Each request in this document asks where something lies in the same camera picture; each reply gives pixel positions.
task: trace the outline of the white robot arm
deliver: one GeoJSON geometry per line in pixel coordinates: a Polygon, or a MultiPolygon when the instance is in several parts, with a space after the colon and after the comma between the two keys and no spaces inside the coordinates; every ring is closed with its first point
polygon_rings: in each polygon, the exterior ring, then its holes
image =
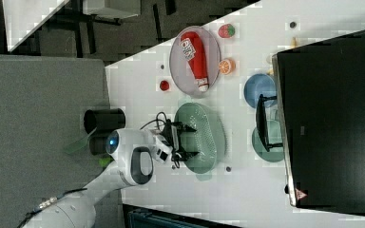
{"type": "Polygon", "coordinates": [[[159,150],[169,154],[172,147],[150,131],[119,129],[106,142],[106,151],[114,161],[83,190],[43,202],[40,211],[23,222],[23,228],[89,228],[95,223],[94,205],[108,193],[145,184],[153,175],[152,155],[159,150]]]}

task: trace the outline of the white table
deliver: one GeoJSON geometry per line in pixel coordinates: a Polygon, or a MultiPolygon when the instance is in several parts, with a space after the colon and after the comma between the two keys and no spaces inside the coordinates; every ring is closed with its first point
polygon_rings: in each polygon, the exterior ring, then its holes
{"type": "MultiPolygon", "coordinates": [[[[242,96],[246,80],[268,71],[267,56],[288,48],[292,37],[305,45],[365,29],[365,1],[263,0],[203,27],[217,38],[221,58],[234,58],[238,67],[230,76],[220,75],[205,98],[194,100],[219,112],[228,138],[226,157],[208,181],[197,180],[185,167],[172,170],[170,161],[155,162],[150,183],[124,189],[123,203],[241,227],[365,228],[362,217],[290,206],[283,192],[284,162],[268,163],[255,153],[251,133],[256,110],[242,96]],[[295,29],[289,28],[291,21],[298,22],[295,29]],[[225,23],[236,27],[234,38],[218,37],[225,23]],[[227,173],[226,166],[232,172],[227,173]]],[[[172,83],[168,68],[173,41],[106,68],[110,103],[125,111],[126,127],[139,128],[159,111],[174,119],[184,95],[172,83]],[[158,89],[163,79],[171,83],[171,91],[158,89]]]]}
{"type": "Polygon", "coordinates": [[[3,0],[8,51],[15,50],[69,0],[3,0]]]}

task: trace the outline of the red bottle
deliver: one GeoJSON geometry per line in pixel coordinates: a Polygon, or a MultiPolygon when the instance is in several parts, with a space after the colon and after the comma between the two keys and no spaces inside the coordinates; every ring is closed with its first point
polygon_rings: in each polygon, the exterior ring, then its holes
{"type": "Polygon", "coordinates": [[[206,69],[206,55],[201,37],[194,31],[188,31],[181,38],[182,52],[191,67],[201,92],[209,87],[206,69]]]}

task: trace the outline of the green bowl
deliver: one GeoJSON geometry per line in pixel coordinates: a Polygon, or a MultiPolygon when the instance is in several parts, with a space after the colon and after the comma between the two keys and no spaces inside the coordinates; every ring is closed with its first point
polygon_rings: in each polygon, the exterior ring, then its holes
{"type": "Polygon", "coordinates": [[[197,130],[195,133],[181,134],[185,151],[200,152],[184,162],[188,169],[197,174],[212,170],[226,150],[226,139],[217,113],[202,104],[186,103],[177,111],[175,121],[197,130]]]}
{"type": "MultiPolygon", "coordinates": [[[[268,136],[269,143],[282,143],[280,133],[280,123],[278,121],[268,120],[268,136]]],[[[253,147],[256,153],[267,162],[280,162],[284,159],[283,147],[274,147],[266,151],[259,138],[257,128],[253,131],[252,137],[253,147]]]]}

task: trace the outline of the gray carpet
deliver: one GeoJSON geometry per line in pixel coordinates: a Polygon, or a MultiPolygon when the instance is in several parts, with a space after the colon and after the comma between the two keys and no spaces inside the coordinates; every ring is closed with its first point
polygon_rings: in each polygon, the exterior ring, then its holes
{"type": "MultiPolygon", "coordinates": [[[[86,135],[87,109],[108,107],[101,60],[0,56],[0,228],[102,172],[88,148],[73,155],[62,148],[86,135]]],[[[96,228],[123,227],[119,197],[97,205],[96,228]]]]}

